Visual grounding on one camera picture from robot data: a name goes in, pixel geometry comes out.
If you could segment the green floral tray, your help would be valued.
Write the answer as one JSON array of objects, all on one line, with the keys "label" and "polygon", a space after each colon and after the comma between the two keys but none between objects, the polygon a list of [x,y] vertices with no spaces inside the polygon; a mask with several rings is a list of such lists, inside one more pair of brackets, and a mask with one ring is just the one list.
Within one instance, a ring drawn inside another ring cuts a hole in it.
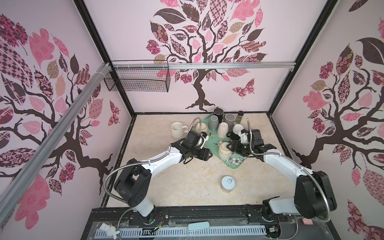
[{"label": "green floral tray", "polygon": [[[210,119],[210,117],[211,117],[212,115],[214,115],[214,114],[211,114],[209,117],[206,117],[205,119],[203,119],[203,120],[202,120],[202,123],[205,123],[205,124],[208,126],[208,124],[209,124],[209,119]],[[209,128],[208,128],[207,131],[206,131],[206,133],[208,134],[209,139],[206,141],[206,143],[205,143],[204,146],[205,146],[206,148],[210,149],[211,152],[219,158],[219,156],[218,156],[218,148],[219,148],[219,147],[218,147],[218,142],[219,142],[219,141],[222,141],[222,142],[230,143],[230,142],[233,141],[233,140],[231,140],[230,138],[227,138],[227,137],[225,137],[225,138],[223,138],[223,139],[222,139],[222,138],[219,138],[219,137],[217,136],[217,130],[215,130],[215,131],[211,131],[211,130],[209,130]],[[227,165],[229,168],[236,169],[236,168],[238,168],[238,167],[245,161],[245,159],[246,159],[246,158],[243,158],[242,156],[236,155],[236,154],[234,154],[234,152],[233,152],[233,154],[232,154],[232,156],[230,157],[229,160],[227,160],[227,161],[222,161],[221,159],[220,159],[220,160],[221,160],[225,165]]]}]

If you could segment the orange cream scalloped mug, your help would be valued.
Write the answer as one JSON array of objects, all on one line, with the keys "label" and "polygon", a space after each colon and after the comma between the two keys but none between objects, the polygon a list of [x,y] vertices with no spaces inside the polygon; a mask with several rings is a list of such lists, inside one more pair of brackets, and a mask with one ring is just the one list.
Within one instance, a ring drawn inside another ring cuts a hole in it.
[{"label": "orange cream scalloped mug", "polygon": [[206,132],[207,131],[207,129],[208,129],[208,126],[205,124],[205,123],[197,123],[196,125],[195,125],[195,128],[194,128],[194,130],[195,130],[195,132],[197,132],[197,133],[202,133],[202,132]]}]

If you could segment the white ribbed-bottom mug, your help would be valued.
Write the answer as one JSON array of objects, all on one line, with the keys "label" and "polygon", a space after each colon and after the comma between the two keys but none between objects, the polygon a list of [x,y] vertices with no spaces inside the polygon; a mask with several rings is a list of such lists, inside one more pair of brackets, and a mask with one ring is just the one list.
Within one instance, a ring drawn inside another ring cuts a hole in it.
[{"label": "white ribbed-bottom mug", "polygon": [[174,122],[171,125],[171,134],[174,138],[177,138],[177,139],[183,138],[187,131],[188,131],[188,127],[183,125],[180,122]]}]

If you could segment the cream speckled mug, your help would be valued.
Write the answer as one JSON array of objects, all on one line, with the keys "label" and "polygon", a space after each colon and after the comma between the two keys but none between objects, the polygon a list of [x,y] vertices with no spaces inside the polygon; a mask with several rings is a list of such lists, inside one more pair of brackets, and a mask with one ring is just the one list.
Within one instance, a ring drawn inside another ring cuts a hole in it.
[{"label": "cream speckled mug", "polygon": [[228,149],[229,143],[227,142],[218,142],[218,156],[222,161],[227,161],[232,156],[233,152]]}]

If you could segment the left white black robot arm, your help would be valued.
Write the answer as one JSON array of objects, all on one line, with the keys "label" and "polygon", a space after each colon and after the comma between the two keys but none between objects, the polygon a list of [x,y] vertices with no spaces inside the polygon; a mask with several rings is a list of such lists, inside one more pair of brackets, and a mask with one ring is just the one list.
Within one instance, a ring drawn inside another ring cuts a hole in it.
[{"label": "left white black robot arm", "polygon": [[193,158],[208,161],[213,156],[211,150],[204,147],[208,138],[206,132],[190,131],[184,138],[171,143],[165,152],[151,159],[141,162],[129,160],[121,169],[121,174],[114,183],[114,190],[146,221],[152,221],[157,215],[155,205],[147,197],[152,178],[180,162],[187,164]]}]

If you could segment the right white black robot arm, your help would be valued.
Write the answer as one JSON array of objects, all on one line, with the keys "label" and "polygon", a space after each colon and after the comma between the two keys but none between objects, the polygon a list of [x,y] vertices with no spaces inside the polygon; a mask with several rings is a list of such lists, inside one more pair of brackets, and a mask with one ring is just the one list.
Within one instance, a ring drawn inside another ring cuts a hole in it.
[{"label": "right white black robot arm", "polygon": [[306,219],[328,222],[337,201],[328,175],[313,171],[283,155],[272,144],[266,144],[257,129],[229,133],[228,149],[243,157],[255,157],[274,167],[295,185],[293,197],[274,197],[262,203],[262,216],[272,221],[276,215],[300,215]]}]

